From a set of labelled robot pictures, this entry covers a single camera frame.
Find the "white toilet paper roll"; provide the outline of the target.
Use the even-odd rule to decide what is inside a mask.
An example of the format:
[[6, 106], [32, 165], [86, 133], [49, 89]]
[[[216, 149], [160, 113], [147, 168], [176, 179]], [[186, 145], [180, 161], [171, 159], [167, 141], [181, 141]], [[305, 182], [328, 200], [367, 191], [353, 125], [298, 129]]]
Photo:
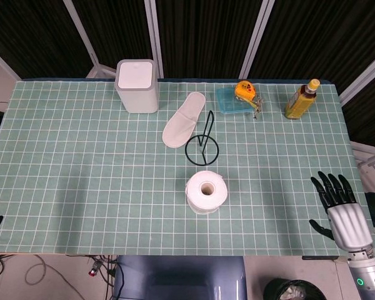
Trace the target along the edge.
[[186, 183], [187, 203], [196, 214], [214, 213], [226, 201], [228, 188], [221, 175], [199, 171]]

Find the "white bin with grey rim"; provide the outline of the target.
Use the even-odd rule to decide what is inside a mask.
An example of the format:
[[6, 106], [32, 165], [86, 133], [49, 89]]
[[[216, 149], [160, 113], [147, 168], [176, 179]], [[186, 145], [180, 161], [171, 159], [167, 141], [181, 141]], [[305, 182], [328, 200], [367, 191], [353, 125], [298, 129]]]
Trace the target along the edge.
[[127, 112], [155, 113], [158, 110], [158, 74], [152, 59], [119, 61], [114, 86]]

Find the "red and grey plug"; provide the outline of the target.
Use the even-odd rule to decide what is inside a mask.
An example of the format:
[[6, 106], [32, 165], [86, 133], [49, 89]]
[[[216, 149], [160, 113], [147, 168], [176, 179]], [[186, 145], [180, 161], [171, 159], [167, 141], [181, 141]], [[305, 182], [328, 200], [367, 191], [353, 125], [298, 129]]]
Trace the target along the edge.
[[91, 277], [94, 277], [100, 271], [100, 268], [102, 265], [103, 265], [103, 262], [101, 260], [95, 260], [88, 274]]

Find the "blue robot torso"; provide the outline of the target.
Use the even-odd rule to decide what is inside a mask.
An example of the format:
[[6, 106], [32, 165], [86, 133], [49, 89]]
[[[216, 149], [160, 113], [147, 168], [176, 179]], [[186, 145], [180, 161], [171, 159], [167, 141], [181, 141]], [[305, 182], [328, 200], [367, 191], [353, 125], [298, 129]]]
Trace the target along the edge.
[[244, 259], [119, 256], [111, 300], [248, 300]]

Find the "green tea bottle yellow cap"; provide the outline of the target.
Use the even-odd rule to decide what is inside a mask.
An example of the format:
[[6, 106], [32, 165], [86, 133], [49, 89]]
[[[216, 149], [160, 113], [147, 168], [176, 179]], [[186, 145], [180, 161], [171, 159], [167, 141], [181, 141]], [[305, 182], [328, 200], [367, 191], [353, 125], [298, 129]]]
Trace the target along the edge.
[[316, 100], [320, 80], [312, 79], [303, 84], [287, 102], [284, 115], [288, 119], [300, 119]]

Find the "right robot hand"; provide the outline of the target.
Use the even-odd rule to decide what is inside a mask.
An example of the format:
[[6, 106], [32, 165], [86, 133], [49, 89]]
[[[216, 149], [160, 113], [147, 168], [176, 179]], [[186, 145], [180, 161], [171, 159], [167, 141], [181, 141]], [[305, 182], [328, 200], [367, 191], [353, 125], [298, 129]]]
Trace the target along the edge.
[[373, 238], [348, 180], [341, 174], [335, 177], [321, 171], [318, 172], [318, 176], [320, 180], [312, 177], [311, 182], [319, 194], [330, 228], [322, 227], [313, 219], [309, 220], [311, 227], [333, 240], [343, 251], [370, 251], [373, 248]]

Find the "yellow tape measure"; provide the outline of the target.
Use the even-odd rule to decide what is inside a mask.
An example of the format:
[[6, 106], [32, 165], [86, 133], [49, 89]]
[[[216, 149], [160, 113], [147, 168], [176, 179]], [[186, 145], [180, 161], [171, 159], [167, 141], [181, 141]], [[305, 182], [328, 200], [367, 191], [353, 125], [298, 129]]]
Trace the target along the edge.
[[235, 97], [247, 103], [253, 103], [256, 94], [257, 92], [254, 85], [246, 80], [240, 81], [234, 88]]

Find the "white disposable slipper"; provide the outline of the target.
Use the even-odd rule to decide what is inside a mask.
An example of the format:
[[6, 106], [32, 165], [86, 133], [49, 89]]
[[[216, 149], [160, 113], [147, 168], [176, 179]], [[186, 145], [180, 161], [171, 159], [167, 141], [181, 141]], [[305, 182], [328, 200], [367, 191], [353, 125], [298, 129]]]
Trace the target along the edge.
[[205, 103], [206, 98], [200, 92], [191, 92], [187, 96], [162, 132], [162, 141], [167, 147], [179, 148], [188, 142]]

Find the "black folding screen panel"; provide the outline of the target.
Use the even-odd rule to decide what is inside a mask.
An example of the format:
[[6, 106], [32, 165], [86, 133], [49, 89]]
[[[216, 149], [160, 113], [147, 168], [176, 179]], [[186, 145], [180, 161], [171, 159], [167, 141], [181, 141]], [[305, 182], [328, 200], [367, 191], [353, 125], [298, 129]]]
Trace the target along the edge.
[[144, 0], [160, 78], [248, 78], [276, 0]]
[[93, 67], [63, 0], [0, 0], [0, 57], [22, 79], [84, 78]]
[[154, 59], [150, 0], [63, 0], [92, 62], [89, 78], [113, 78], [122, 59]]
[[[375, 0], [275, 0], [249, 77], [327, 80], [339, 94], [375, 60]], [[375, 78], [342, 108], [349, 138], [375, 147]]]

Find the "black waste basket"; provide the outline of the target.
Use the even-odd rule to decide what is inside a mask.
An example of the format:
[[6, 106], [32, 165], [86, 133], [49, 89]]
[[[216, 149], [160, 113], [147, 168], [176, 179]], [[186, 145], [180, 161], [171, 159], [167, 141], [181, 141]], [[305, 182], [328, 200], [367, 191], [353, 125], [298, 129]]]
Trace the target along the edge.
[[266, 284], [263, 300], [326, 300], [326, 297], [311, 282], [276, 278]]

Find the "green checked tablecloth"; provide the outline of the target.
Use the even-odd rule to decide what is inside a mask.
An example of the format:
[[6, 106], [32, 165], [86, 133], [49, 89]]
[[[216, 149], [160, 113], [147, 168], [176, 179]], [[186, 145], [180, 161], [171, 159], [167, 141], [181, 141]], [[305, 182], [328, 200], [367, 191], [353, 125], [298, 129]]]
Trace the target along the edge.
[[[112, 82], [17, 82], [0, 128], [0, 253], [337, 255], [309, 224], [328, 225], [311, 177], [344, 175], [368, 206], [336, 88], [323, 84], [298, 120], [283, 114], [296, 84], [257, 84], [258, 117], [223, 114], [220, 88], [162, 82], [159, 110], [130, 114]], [[198, 143], [162, 140], [191, 92], [206, 98], [196, 134], [214, 113], [208, 169], [228, 189], [208, 215], [185, 195]]]

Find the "blue plastic container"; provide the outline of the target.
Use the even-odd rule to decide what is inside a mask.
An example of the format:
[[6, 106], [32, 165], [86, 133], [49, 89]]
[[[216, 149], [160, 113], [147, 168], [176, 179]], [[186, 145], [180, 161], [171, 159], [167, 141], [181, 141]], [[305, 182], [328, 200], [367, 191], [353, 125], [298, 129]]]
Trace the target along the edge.
[[216, 99], [219, 110], [223, 114], [253, 113], [254, 108], [241, 100], [234, 94], [234, 87], [228, 86], [216, 90]]

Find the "white metal frame foot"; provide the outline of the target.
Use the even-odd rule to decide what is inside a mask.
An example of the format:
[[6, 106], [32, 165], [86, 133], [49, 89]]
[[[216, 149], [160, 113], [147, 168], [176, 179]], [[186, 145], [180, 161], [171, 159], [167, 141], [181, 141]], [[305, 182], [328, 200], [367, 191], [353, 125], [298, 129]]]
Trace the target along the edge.
[[354, 158], [359, 168], [367, 166], [375, 170], [375, 147], [351, 141]]

